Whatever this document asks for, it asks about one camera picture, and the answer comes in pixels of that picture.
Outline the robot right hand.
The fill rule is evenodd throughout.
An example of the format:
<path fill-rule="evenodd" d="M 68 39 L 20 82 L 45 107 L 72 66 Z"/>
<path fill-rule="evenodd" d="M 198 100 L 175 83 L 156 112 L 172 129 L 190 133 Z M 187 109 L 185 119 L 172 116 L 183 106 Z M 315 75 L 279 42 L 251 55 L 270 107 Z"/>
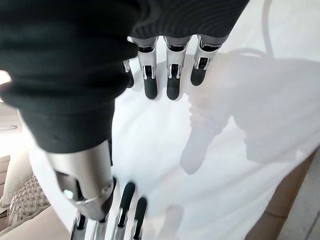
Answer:
<path fill-rule="evenodd" d="M 125 62 L 138 57 L 145 95 L 157 96 L 156 41 L 167 44 L 167 96 L 179 94 L 187 44 L 198 36 L 190 80 L 200 85 L 245 0 L 3 0 L 2 100 L 17 108 L 52 157 L 62 191 L 91 220 L 113 199 L 115 99 L 133 85 Z"/>

